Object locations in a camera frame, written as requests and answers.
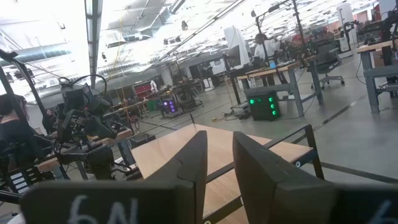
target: ceiling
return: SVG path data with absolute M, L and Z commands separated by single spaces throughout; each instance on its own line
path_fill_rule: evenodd
M 344 0 L 296 0 L 304 28 L 333 22 L 337 18 L 336 6 Z M 366 10 L 376 0 L 345 0 L 354 13 Z M 103 13 L 99 40 L 98 73 L 109 77 L 120 73 L 136 73 L 150 67 L 159 57 L 172 50 L 180 40 L 190 38 L 201 26 L 233 4 L 232 0 L 186 0 L 177 10 L 169 9 L 175 0 L 103 0 Z M 246 0 L 212 25 L 198 33 L 160 63 L 189 60 L 203 52 L 217 52 L 226 48 L 223 40 L 225 27 L 234 25 L 242 30 L 245 40 L 257 34 L 251 11 L 257 15 L 266 12 L 276 0 Z M 267 35 L 286 38 L 296 33 L 297 21 L 293 17 L 291 1 L 280 9 L 267 13 L 262 31 Z M 188 25 L 182 30 L 182 21 Z M 51 86 L 48 80 L 89 74 L 88 46 L 84 0 L 2 0 L 0 8 L 0 49 L 36 52 L 43 55 L 49 46 L 65 47 L 58 57 L 45 57 L 29 62 L 38 85 Z M 12 66 L 5 72 L 14 72 Z M 26 82 L 19 86 L 29 91 Z

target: gray floor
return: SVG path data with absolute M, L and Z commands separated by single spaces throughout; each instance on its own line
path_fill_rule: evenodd
M 342 75 L 345 78 L 345 86 L 341 86 L 339 81 L 331 82 L 329 86 L 326 86 L 325 90 L 323 90 L 325 104 L 322 106 L 318 104 L 317 100 L 305 102 L 303 105 L 306 111 L 304 118 L 296 118 L 297 110 L 294 102 L 281 102 L 280 108 L 285 115 L 274 122 L 253 121 L 252 118 L 249 118 L 246 120 L 236 119 L 213 123 L 211 121 L 213 118 L 221 118 L 222 112 L 230 111 L 230 98 L 233 100 L 233 104 L 236 104 L 232 88 L 229 87 L 227 89 L 226 86 L 201 93 L 197 100 L 202 101 L 203 106 L 193 110 L 192 115 L 197 124 L 231 131 L 242 131 L 246 134 L 267 138 L 276 138 L 283 135 L 299 124 L 311 124 L 314 127 L 318 127 L 315 131 L 315 138 L 322 162 L 398 179 L 398 173 L 395 172 L 398 167 L 398 152 L 396 151 L 395 140 L 395 129 L 396 125 L 398 125 L 397 110 L 395 109 L 398 108 L 398 100 L 390 99 L 387 93 L 381 94 L 380 109 L 382 111 L 379 114 L 371 114 L 366 87 L 356 78 L 358 65 L 359 57 L 357 55 L 343 59 L 343 65 L 334 69 L 330 75 Z M 301 77 L 298 76 L 297 78 L 299 78 L 300 93 L 302 95 L 311 94 L 311 75 L 305 72 Z M 359 66 L 358 78 L 364 81 L 362 66 Z M 385 79 L 377 80 L 379 85 L 384 82 Z M 243 93 L 240 92 L 239 94 L 244 100 Z M 351 106 L 348 110 L 322 126 L 325 120 L 349 105 Z M 156 116 L 154 118 L 145 118 L 144 121 L 162 124 L 169 120 Z M 179 129 L 190 123 L 189 116 L 184 116 L 165 126 Z M 153 125 L 141 123 L 140 130 L 145 131 L 153 127 Z M 172 131 L 167 128 L 155 128 L 148 133 L 155 134 L 156 138 L 160 138 Z M 289 141 L 293 141 L 295 138 L 297 137 L 293 136 Z M 113 148 L 113 151 L 115 157 L 120 156 L 116 147 Z M 73 180 L 81 179 L 78 170 L 74 167 L 69 167 L 68 175 Z M 313 174 L 312 165 L 306 164 L 302 168 Z M 323 171 L 325 178 L 333 182 L 384 184 L 374 179 L 351 175 L 333 169 L 323 168 Z M 2 206 L 0 215 L 9 212 L 9 208 L 9 205 Z M 12 211 L 17 212 L 17 207 L 11 208 Z

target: person in white shirt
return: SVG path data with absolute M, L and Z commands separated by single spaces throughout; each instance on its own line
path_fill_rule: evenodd
M 266 55 L 264 53 L 264 48 L 262 46 L 263 39 L 264 39 L 264 45 L 266 46 L 266 51 L 267 51 L 268 58 L 274 56 L 275 51 L 278 50 L 277 49 L 278 46 L 275 44 L 274 40 L 268 39 L 265 34 L 263 34 L 262 37 L 261 37 L 261 34 L 257 34 L 256 38 L 255 38 L 257 46 L 256 46 L 256 49 L 254 50 L 254 56 L 255 57 L 259 57 L 259 58 L 264 60 Z M 285 78 L 285 75 L 282 72 L 277 72 L 277 76 L 278 76 L 281 84 L 288 83 L 286 78 Z M 274 82 L 273 82 L 274 81 L 273 79 L 272 80 L 270 80 L 270 78 L 267 78 L 267 79 L 268 79 L 268 83 L 270 85 L 275 85 Z M 267 85 L 267 83 L 266 83 L 264 78 L 262 79 L 262 82 L 263 82 L 264 86 Z

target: black box with green lights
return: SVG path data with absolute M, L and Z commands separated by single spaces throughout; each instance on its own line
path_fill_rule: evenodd
M 261 95 L 248 95 L 247 98 L 253 120 L 275 121 L 280 118 L 279 99 L 276 91 Z

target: concrete floor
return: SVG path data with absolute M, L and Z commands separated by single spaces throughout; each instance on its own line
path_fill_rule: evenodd
M 358 78 L 364 82 L 363 69 L 362 66 L 359 66 L 358 55 L 343 59 L 343 64 L 334 69 L 330 75 L 342 75 L 345 79 L 345 86 L 341 86 L 339 81 L 331 82 L 329 86 L 326 86 L 323 90 L 324 105 L 319 105 L 317 100 L 305 102 L 303 104 L 306 111 L 304 118 L 296 118 L 297 110 L 294 102 L 291 101 L 280 103 L 281 112 L 285 115 L 277 121 L 260 122 L 249 118 L 213 123 L 211 120 L 221 118 L 222 112 L 230 112 L 230 98 L 233 100 L 233 104 L 236 104 L 232 88 L 227 89 L 226 86 L 197 96 L 197 100 L 202 101 L 203 106 L 193 110 L 192 115 L 196 124 L 230 131 L 242 131 L 246 134 L 271 139 L 287 133 L 299 124 L 311 124 L 315 127 L 315 139 L 320 160 L 327 166 L 327 168 L 323 168 L 326 180 L 354 184 L 398 182 L 396 180 L 398 173 L 395 172 L 398 167 L 398 152 L 394 140 L 395 125 L 398 125 L 397 110 L 395 110 L 398 109 L 398 100 L 390 99 L 388 93 L 381 94 L 380 109 L 382 111 L 379 114 L 371 114 L 366 87 L 356 78 L 358 67 Z M 302 95 L 311 94 L 313 92 L 310 88 L 311 75 L 305 72 L 298 78 L 300 93 Z M 382 85 L 385 79 L 376 81 L 378 85 Z M 239 92 L 239 95 L 244 101 L 245 97 L 242 91 Z M 339 115 L 336 118 L 323 125 L 325 120 L 337 113 Z M 144 121 L 154 124 L 162 124 L 169 120 L 161 119 L 161 116 L 144 119 Z M 189 116 L 182 116 L 165 126 L 180 129 L 190 123 Z M 140 125 L 140 131 L 154 127 L 144 123 L 140 123 Z M 148 133 L 155 134 L 156 138 L 160 138 L 172 131 L 167 128 L 155 128 Z M 294 139 L 297 139 L 297 136 L 289 138 L 289 141 Z M 113 148 L 113 151 L 115 157 L 120 157 L 116 147 Z M 304 165 L 302 169 L 314 174 L 310 164 Z M 81 179 L 78 170 L 73 167 L 69 167 L 68 175 L 73 180 Z M 11 208 L 11 211 L 17 212 L 17 207 Z M 0 208 L 0 215 L 9 211 L 10 205 L 3 205 Z

